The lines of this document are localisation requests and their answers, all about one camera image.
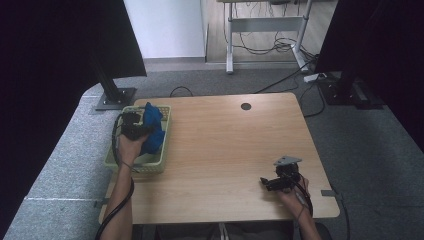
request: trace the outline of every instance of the hand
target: hand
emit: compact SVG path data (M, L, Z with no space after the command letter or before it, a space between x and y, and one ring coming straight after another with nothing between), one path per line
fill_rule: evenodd
M125 135L119 135L119 157L120 160L132 166L134 160L139 156L141 146L147 140L149 135L144 135L135 141L129 140Z
M305 189L306 193L309 195L309 191L308 191L309 180L301 176L299 184ZM295 187L293 190L291 190L288 193L285 193L283 191L277 191L278 197L280 198L284 206L291 212L291 214L294 217L298 217L300 209L302 209L302 203L297 198L296 192L300 194L300 196L303 196L303 193L300 191L298 187Z

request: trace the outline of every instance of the table leg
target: table leg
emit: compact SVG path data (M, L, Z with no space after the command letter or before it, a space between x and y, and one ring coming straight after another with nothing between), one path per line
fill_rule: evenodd
M297 38L297 42L294 46L292 46L293 54L297 60L297 64L302 68L302 72L308 71L308 67L305 66L305 60L301 56L300 47L302 46L303 36L305 35L306 25L309 20L309 13L311 12L312 0L308 0L306 3L306 12L303 15L302 24L299 28L299 37Z
M233 74L233 4L228 8L228 43L227 43L227 74Z

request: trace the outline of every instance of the blue object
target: blue object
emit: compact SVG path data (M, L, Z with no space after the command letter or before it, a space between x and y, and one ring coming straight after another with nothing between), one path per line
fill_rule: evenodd
M141 147L140 155L145 153L155 154L159 151L160 146L165 138L165 131L162 131L162 113L159 108L153 106L150 102L146 103L143 114L143 127L153 127L153 132Z

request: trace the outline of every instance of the black curtain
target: black curtain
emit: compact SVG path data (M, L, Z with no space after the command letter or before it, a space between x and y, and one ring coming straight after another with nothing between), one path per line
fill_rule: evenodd
M82 94L110 79L145 76L123 1L0 3L0 238L48 160Z
M413 0L339 0L315 72L360 77L424 151L422 4Z

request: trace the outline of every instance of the beige basket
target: beige basket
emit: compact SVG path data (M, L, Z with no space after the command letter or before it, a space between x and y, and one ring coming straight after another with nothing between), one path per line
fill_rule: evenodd
M162 130L165 131L165 138L161 149L156 154L143 154L135 159L134 169L139 171L140 173L162 173L165 170L165 162L166 162L166 153L168 149L168 139L169 139L169 131L171 127L171 107L170 106L156 106L159 108L159 111L162 113L163 117L161 120ZM122 110L125 112L136 112L143 116L144 107L141 106L129 106L125 107ZM120 128L116 131L117 135L120 134ZM115 159L113 157L112 144L109 147L109 151L106 155L104 165L116 171L118 166L116 165Z

